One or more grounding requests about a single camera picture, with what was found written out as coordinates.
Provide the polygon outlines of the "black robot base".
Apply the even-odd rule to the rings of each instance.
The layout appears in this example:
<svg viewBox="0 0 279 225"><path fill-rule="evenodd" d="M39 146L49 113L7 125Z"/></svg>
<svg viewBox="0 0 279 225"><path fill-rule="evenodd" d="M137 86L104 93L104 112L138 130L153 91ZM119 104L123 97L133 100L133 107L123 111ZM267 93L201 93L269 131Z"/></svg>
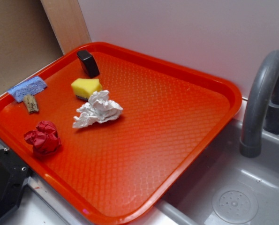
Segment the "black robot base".
<svg viewBox="0 0 279 225"><path fill-rule="evenodd" d="M12 149L0 149L0 221L19 209L29 176L29 166Z"/></svg>

